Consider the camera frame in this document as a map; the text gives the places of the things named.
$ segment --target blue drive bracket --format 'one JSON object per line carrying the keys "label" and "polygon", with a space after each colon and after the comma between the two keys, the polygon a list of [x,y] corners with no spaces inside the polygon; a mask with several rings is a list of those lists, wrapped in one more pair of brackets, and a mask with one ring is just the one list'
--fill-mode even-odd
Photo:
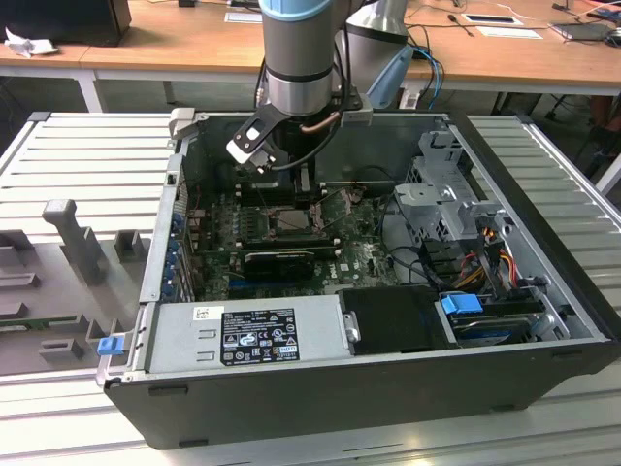
{"label": "blue drive bracket", "polygon": [[100,356],[119,356],[123,354],[125,337],[106,337],[99,340],[97,354]]}
{"label": "blue drive bracket", "polygon": [[475,294],[449,294],[441,300],[441,304],[448,316],[483,312],[481,303]]}

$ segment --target green circuit board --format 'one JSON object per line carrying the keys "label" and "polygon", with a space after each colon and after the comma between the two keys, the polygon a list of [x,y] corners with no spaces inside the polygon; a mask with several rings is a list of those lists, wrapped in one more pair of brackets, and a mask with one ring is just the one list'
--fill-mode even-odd
{"label": "green circuit board", "polygon": [[[207,210],[209,221],[195,250],[203,266],[204,280],[197,296],[202,300],[333,294],[347,287],[399,283],[376,235],[380,208],[355,189],[331,188],[306,210],[267,204],[245,206],[243,199],[229,194],[218,196]],[[311,278],[266,283],[245,278],[241,264],[246,254],[265,251],[265,242],[270,239],[305,237],[339,239],[337,248],[306,249],[318,251]],[[338,256],[332,253],[335,249]]]}

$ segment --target copper pipe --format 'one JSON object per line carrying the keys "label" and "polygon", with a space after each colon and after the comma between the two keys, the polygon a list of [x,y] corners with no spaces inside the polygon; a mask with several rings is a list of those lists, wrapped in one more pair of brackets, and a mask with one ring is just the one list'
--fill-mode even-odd
{"label": "copper pipe", "polygon": [[326,119],[324,119],[323,121],[320,121],[318,124],[315,124],[313,126],[305,126],[303,124],[300,125],[300,131],[302,131],[304,134],[314,134],[316,132],[321,131],[326,126],[330,126],[340,117],[341,117],[341,112],[333,112]]}

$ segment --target floor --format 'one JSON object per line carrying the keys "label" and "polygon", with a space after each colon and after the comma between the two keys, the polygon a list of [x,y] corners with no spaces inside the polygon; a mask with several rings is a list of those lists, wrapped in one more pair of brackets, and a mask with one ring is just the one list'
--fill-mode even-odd
{"label": "floor", "polygon": [[[253,94],[252,84],[174,83],[178,103],[168,105],[160,82],[104,81],[102,87],[110,112],[170,112],[175,106],[210,111],[245,110],[251,108]],[[489,115],[495,98],[494,92],[442,91],[434,110]],[[10,143],[32,112],[86,111],[80,89],[71,80],[4,79],[0,82],[0,100],[0,150]],[[575,157],[590,129],[588,97],[570,97],[556,110],[554,120],[550,120],[545,115],[554,103],[553,96],[544,95],[532,118],[564,154]],[[426,104],[421,102],[420,108],[426,108]],[[588,163],[593,150],[587,147],[576,162],[579,168]],[[609,197],[612,202],[621,203],[621,189],[613,189]]]}

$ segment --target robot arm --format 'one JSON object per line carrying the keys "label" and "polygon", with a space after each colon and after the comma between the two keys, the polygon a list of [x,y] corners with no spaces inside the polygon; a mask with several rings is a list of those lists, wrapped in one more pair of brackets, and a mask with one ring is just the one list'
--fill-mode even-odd
{"label": "robot arm", "polygon": [[[310,160],[327,145],[348,109],[352,89],[347,72],[341,69],[345,86],[341,101],[335,99],[335,35],[353,12],[355,15],[348,24],[352,30],[347,37],[342,35],[339,46],[342,52],[338,56],[354,70],[353,77],[360,74],[366,79],[375,73],[370,85],[366,85],[365,79],[361,83],[375,97],[376,106],[385,106],[386,96],[391,92],[394,95],[411,59],[408,32],[403,26],[407,3],[407,0],[260,0],[269,103],[260,106],[227,145],[236,161],[242,164],[250,161],[261,173],[269,169],[288,170]],[[353,49],[345,45],[348,39]],[[372,59],[368,51],[370,44],[374,45]],[[358,56],[347,61],[353,54]],[[383,70],[379,79],[377,66]],[[277,158],[284,156],[289,163],[273,165]]]}

